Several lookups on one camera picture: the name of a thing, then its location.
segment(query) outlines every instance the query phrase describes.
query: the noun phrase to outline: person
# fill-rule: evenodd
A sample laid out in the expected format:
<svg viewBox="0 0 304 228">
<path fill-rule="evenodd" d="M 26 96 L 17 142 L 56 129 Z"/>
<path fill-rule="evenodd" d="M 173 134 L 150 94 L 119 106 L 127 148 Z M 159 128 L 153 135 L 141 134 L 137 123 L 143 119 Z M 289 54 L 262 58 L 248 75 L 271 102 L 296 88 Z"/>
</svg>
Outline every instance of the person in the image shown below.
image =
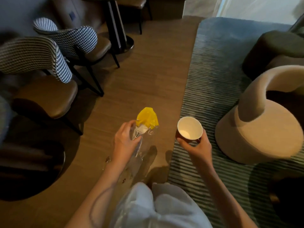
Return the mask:
<svg viewBox="0 0 304 228">
<path fill-rule="evenodd" d="M 117 131 L 112 161 L 106 166 L 100 179 L 67 223 L 66 228 L 103 226 L 115 185 L 141 139 L 130 139 L 130 129 L 134 123 L 135 120 L 125 122 Z M 224 225 L 228 228 L 257 228 L 216 174 L 212 164 L 212 147 L 206 131 L 203 131 L 200 143 L 196 147 L 179 138 L 177 141 L 189 153 Z M 137 183 L 117 205 L 109 227 L 212 226 L 203 211 L 181 188 L 169 183 L 154 183 L 150 190 L 145 184 Z"/>
</svg>

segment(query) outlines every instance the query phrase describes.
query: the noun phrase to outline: yellow wrapper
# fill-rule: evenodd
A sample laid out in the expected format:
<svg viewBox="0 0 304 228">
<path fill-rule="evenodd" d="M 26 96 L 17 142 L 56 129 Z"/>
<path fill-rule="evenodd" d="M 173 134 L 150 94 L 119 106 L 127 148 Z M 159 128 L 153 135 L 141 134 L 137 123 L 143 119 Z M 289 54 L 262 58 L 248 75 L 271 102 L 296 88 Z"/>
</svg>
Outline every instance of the yellow wrapper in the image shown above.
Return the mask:
<svg viewBox="0 0 304 228">
<path fill-rule="evenodd" d="M 158 126 L 157 116 L 153 111 L 153 108 L 145 107 L 142 111 L 140 111 L 140 113 L 137 115 L 136 126 L 140 126 L 141 124 L 151 129 Z"/>
</svg>

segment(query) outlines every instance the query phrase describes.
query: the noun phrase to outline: blue tag on sofa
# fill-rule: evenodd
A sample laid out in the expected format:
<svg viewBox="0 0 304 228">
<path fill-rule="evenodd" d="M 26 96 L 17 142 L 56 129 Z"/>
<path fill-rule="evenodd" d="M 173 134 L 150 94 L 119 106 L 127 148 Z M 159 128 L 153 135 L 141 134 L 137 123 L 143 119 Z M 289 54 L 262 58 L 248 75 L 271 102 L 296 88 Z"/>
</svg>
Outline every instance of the blue tag on sofa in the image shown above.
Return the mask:
<svg viewBox="0 0 304 228">
<path fill-rule="evenodd" d="M 73 11 L 70 12 L 69 15 L 70 15 L 70 18 L 71 18 L 72 21 L 73 21 L 73 20 L 75 19 L 75 17 L 76 17 Z"/>
</svg>

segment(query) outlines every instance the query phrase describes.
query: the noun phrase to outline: striped rug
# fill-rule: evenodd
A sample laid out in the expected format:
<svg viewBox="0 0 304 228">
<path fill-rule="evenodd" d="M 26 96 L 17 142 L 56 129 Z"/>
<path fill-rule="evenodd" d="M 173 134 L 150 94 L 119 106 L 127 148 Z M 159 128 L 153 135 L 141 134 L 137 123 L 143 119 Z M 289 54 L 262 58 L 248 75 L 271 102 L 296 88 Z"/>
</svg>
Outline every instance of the striped rug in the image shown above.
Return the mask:
<svg viewBox="0 0 304 228">
<path fill-rule="evenodd" d="M 286 228 L 275 214 L 268 197 L 267 183 L 280 169 L 303 172 L 304 152 L 289 161 L 255 166 L 241 165 L 226 158 L 218 148 L 214 130 L 239 95 L 250 84 L 241 70 L 246 54 L 258 37 L 270 30 L 290 26 L 229 18 L 210 18 L 199 25 L 192 53 L 180 117 L 193 116 L 206 129 L 213 150 L 213 164 L 226 187 L 260 228 Z M 200 206 L 214 228 L 223 227 L 207 188 L 187 154 L 177 142 L 168 182 L 184 189 Z"/>
</svg>

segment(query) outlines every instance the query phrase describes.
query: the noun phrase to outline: white shirt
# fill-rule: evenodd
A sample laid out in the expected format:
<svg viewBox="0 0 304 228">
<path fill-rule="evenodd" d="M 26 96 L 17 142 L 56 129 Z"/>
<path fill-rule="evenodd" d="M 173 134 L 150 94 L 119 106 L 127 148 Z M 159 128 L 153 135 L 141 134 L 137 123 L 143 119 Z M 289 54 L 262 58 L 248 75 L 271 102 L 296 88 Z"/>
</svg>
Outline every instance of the white shirt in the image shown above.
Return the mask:
<svg viewBox="0 0 304 228">
<path fill-rule="evenodd" d="M 135 184 L 116 207 L 110 228 L 212 228 L 207 216 L 181 188 L 169 183 Z"/>
</svg>

